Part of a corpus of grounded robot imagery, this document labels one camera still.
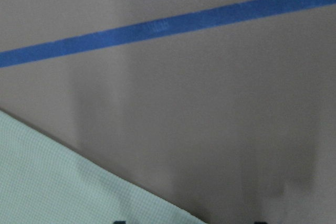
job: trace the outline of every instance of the blue painter's tape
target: blue painter's tape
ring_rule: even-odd
[[[335,4],[336,0],[252,0],[0,52],[0,67]]]

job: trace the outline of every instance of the textured fabric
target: textured fabric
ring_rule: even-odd
[[[203,223],[0,111],[0,223]]]

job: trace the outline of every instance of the light green fabric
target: light green fabric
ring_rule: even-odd
[[[0,223],[115,221],[203,223],[0,111]]]

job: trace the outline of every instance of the blue tape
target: blue tape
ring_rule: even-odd
[[[335,4],[336,0],[252,0],[0,52],[0,67]]]

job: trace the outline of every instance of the tape strip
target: tape strip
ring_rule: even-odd
[[[335,4],[336,0],[252,0],[0,52],[0,67]]]

